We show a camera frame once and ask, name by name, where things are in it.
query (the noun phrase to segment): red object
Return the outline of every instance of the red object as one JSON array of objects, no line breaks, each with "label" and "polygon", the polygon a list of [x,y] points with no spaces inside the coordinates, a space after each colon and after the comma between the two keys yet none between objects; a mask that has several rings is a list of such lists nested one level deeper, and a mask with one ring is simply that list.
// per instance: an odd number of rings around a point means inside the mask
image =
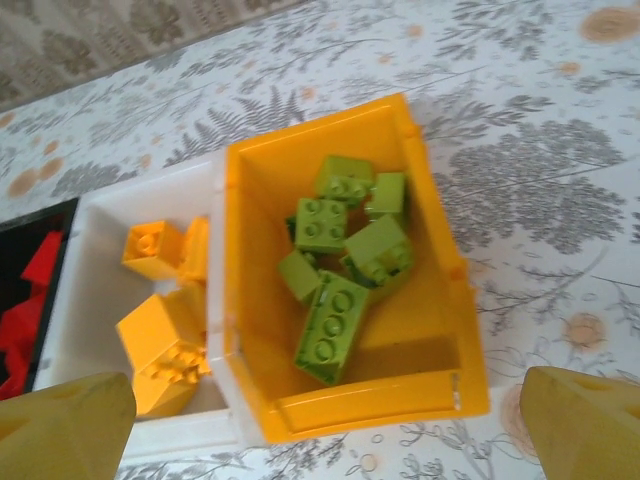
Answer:
[{"label": "red object", "polygon": [[0,351],[5,353],[9,378],[0,385],[0,400],[22,394],[29,373],[33,345],[62,243],[61,232],[49,232],[21,277],[31,282],[31,298],[19,303],[0,318]]},{"label": "red object", "polygon": [[61,243],[62,232],[49,232],[27,268],[22,272],[22,278],[36,285],[48,286]]},{"label": "red object", "polygon": [[10,308],[0,320],[0,348],[12,346],[31,356],[31,347],[38,333],[46,292]]},{"label": "red object", "polygon": [[47,294],[41,294],[7,310],[0,319],[0,351],[5,353],[9,378],[0,385],[0,400],[20,395],[24,389],[31,353]]},{"label": "red object", "polygon": [[0,400],[21,395],[29,373],[30,359],[24,358],[17,347],[9,348],[5,354],[4,364],[9,378],[0,385]]}]

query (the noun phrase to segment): tablecloth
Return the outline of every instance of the tablecloth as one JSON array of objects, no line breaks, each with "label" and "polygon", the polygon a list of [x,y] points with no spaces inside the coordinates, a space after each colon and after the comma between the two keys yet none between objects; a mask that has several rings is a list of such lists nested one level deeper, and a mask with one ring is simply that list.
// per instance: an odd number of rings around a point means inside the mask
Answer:
[{"label": "tablecloth", "polygon": [[639,47],[630,0],[313,1],[0,117],[8,220],[405,92],[470,259],[491,414],[118,479],[544,478],[529,367],[640,384]]}]

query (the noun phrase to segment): orange flower pattern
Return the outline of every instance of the orange flower pattern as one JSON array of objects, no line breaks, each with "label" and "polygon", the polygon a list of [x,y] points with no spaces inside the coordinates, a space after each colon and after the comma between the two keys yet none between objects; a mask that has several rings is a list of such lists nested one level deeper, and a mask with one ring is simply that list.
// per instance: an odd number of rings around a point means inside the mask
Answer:
[{"label": "orange flower pattern", "polygon": [[378,63],[381,65],[391,63],[391,60],[393,60],[393,55],[391,55],[390,53],[385,53],[378,57]]},{"label": "orange flower pattern", "polygon": [[303,87],[300,90],[300,97],[303,100],[313,100],[316,96],[316,89],[314,87]]},{"label": "orange flower pattern", "polygon": [[7,195],[11,198],[21,197],[31,190],[37,181],[38,172],[36,170],[33,168],[25,170],[18,175],[13,182],[11,182]]},{"label": "orange flower pattern", "polygon": [[422,36],[423,28],[422,25],[410,25],[407,28],[407,36],[409,38],[419,38]]},{"label": "orange flower pattern", "polygon": [[598,350],[606,341],[604,323],[590,313],[577,313],[567,322],[565,337],[581,352]]},{"label": "orange flower pattern", "polygon": [[44,147],[44,154],[49,155],[50,153],[55,152],[56,149],[58,148],[58,145],[60,145],[60,142],[57,140],[54,140],[53,142],[48,143],[47,146]]},{"label": "orange flower pattern", "polygon": [[563,75],[577,75],[580,73],[580,64],[577,62],[565,62],[558,65],[558,71]]},{"label": "orange flower pattern", "polygon": [[13,119],[16,117],[16,114],[13,112],[5,113],[0,117],[0,128],[4,128],[9,125]]},{"label": "orange flower pattern", "polygon": [[60,171],[63,165],[64,165],[64,158],[62,157],[55,157],[49,160],[40,169],[40,172],[38,173],[38,178],[42,181],[50,179]]},{"label": "orange flower pattern", "polygon": [[151,166],[151,155],[146,153],[140,157],[140,166],[142,168],[149,168]]},{"label": "orange flower pattern", "polygon": [[515,385],[505,394],[500,405],[500,422],[515,447],[525,457],[535,459],[536,449],[520,412],[521,393],[522,385]]},{"label": "orange flower pattern", "polygon": [[603,8],[585,18],[580,33],[593,43],[623,42],[640,33],[640,15],[632,8]]}]

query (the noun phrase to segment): yellow lego brick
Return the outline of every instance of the yellow lego brick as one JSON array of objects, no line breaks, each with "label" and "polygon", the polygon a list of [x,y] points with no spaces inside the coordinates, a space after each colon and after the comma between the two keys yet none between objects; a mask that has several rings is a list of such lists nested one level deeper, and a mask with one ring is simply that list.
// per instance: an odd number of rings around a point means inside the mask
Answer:
[{"label": "yellow lego brick", "polygon": [[187,306],[193,314],[198,332],[202,335],[207,332],[207,292],[202,284],[188,281],[165,298],[168,302],[179,302]]},{"label": "yellow lego brick", "polygon": [[180,255],[178,277],[180,282],[207,281],[207,251],[209,249],[209,220],[196,217],[185,235]]},{"label": "yellow lego brick", "polygon": [[191,401],[198,382],[196,379],[193,383],[171,383],[163,378],[154,379],[136,373],[132,386],[138,416],[168,417],[180,413]]},{"label": "yellow lego brick", "polygon": [[535,367],[520,409],[548,480],[640,478],[640,387]]},{"label": "yellow lego brick", "polygon": [[0,402],[0,477],[112,480],[136,405],[122,373],[101,373]]},{"label": "yellow lego brick", "polygon": [[117,330],[135,372],[191,383],[205,350],[196,325],[184,303],[154,294],[122,319]]},{"label": "yellow lego brick", "polygon": [[151,280],[178,275],[184,234],[169,222],[135,225],[129,230],[122,264]]},{"label": "yellow lego brick", "polygon": [[205,357],[203,361],[198,365],[198,373],[200,375],[213,375],[213,371],[211,370],[211,366]]}]

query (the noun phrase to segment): yellow-green object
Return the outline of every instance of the yellow-green object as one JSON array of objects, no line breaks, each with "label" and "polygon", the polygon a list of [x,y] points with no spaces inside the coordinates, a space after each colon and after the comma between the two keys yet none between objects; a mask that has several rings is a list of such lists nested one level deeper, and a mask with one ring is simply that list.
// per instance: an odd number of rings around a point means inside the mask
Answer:
[{"label": "yellow-green object", "polygon": [[287,232],[289,232],[289,238],[292,242],[296,241],[296,216],[291,215],[284,219],[284,224],[287,226]]},{"label": "yellow-green object", "polygon": [[135,225],[129,230],[122,264],[151,280],[178,275],[184,234],[169,222]]},{"label": "yellow-green object", "polygon": [[399,272],[395,272],[394,275],[390,276],[384,285],[377,286],[371,289],[371,296],[369,298],[370,303],[377,303],[383,298],[388,297],[389,295],[397,292],[407,280],[409,280],[409,276],[411,275],[411,270],[401,270]]},{"label": "yellow-green object", "polygon": [[353,263],[353,260],[348,255],[340,259],[340,263],[349,274],[351,280],[358,285],[367,287],[371,290],[369,297],[369,303],[374,304],[379,302],[385,297],[395,293],[398,289],[406,283],[409,279],[411,270],[397,271],[394,275],[390,275],[384,285],[377,285],[376,282],[367,278]]},{"label": "yellow-green object", "polygon": [[373,179],[373,167],[366,160],[328,155],[316,176],[316,193],[355,207],[369,194]]},{"label": "yellow-green object", "polygon": [[406,175],[402,172],[379,173],[371,189],[372,199],[364,211],[372,221],[392,215],[398,225],[405,224]]},{"label": "yellow-green object", "polygon": [[640,478],[640,387],[534,367],[520,410],[547,480]]},{"label": "yellow-green object", "polygon": [[411,243],[391,215],[384,215],[344,241],[354,265],[378,285],[413,265]]},{"label": "yellow-green object", "polygon": [[279,264],[278,271],[282,279],[299,302],[311,303],[313,294],[320,286],[320,276],[311,262],[313,257],[299,250],[294,250]]},{"label": "yellow-green object", "polygon": [[100,373],[4,400],[0,478],[113,480],[135,416],[123,373]]},{"label": "yellow-green object", "polygon": [[344,249],[347,207],[336,200],[301,198],[296,214],[296,247],[305,252],[338,253]]},{"label": "yellow-green object", "polygon": [[320,271],[295,364],[327,385],[344,372],[358,326],[369,303],[369,290],[351,280]]},{"label": "yellow-green object", "polygon": [[355,263],[353,263],[353,259],[349,255],[345,255],[344,257],[342,257],[340,259],[340,264],[347,271],[351,280],[356,282],[358,285],[362,285],[363,287],[367,288],[375,288],[378,286],[376,282],[374,282],[366,275],[364,275],[360,270],[358,270],[358,267],[356,267]]}]

